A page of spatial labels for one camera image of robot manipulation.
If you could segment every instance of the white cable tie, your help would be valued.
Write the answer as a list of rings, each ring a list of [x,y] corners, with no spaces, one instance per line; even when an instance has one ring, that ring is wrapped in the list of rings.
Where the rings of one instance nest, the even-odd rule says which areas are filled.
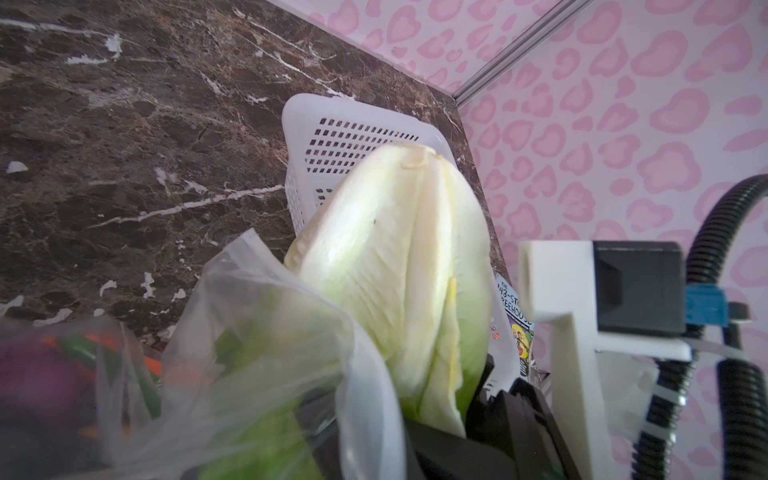
[[[655,423],[645,422],[642,431],[665,442],[675,443],[677,441],[677,435],[674,431],[660,427]]]
[[[706,340],[689,339],[681,337],[685,343],[690,345],[690,348],[699,350],[700,352],[714,353],[715,355],[725,357],[727,359],[749,360],[746,353],[743,350],[733,348],[732,346],[723,345],[722,343],[707,342]]]
[[[672,389],[668,389],[667,387],[656,384],[654,385],[651,392],[660,399],[667,400],[668,402],[672,402],[676,405],[685,406],[686,404],[685,395],[682,395],[680,392],[675,392]]]

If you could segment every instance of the black corrugated tube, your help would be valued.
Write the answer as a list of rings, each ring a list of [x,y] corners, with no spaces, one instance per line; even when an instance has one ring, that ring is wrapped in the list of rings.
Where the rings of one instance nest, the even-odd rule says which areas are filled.
[[[723,195],[699,229],[686,259],[687,283],[717,283],[739,227],[768,194],[768,175],[756,175]],[[702,326],[690,325],[684,336],[700,339]],[[657,384],[685,396],[699,353],[691,362],[659,361]],[[763,373],[743,360],[724,360],[717,366],[720,410],[723,417],[726,479],[768,478],[768,406]],[[651,397],[646,420],[670,432],[677,427],[683,407]],[[670,475],[673,442],[645,432],[634,445],[632,479],[663,480]]]

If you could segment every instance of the clear plastic bag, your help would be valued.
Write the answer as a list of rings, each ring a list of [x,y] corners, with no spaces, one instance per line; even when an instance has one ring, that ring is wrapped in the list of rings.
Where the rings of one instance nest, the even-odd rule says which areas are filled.
[[[131,332],[113,320],[4,338],[0,356],[30,345],[50,349],[52,364],[73,365],[79,380],[70,384],[72,402],[90,409],[90,418],[53,422],[35,434],[91,442],[78,450],[81,462],[23,478],[406,476],[399,404],[370,338],[285,270],[252,230],[205,266],[159,378]],[[33,372],[20,375],[35,381]],[[0,407],[35,407],[4,395]]]

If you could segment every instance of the perforated basket wall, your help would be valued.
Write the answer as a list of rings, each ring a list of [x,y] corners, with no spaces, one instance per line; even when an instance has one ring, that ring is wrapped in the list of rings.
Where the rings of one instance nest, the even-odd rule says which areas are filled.
[[[288,145],[286,195],[298,234],[333,189],[379,145],[419,143],[455,164],[440,131],[414,117],[345,98],[291,97],[283,109]]]

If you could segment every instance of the brown marble countertop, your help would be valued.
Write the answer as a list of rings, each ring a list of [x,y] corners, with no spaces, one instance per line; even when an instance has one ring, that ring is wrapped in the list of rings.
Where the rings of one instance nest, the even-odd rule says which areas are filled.
[[[5,319],[111,315],[162,348],[227,242],[253,227],[282,259],[300,92],[435,125],[487,213],[452,98],[270,3],[3,2],[0,303],[23,296]]]

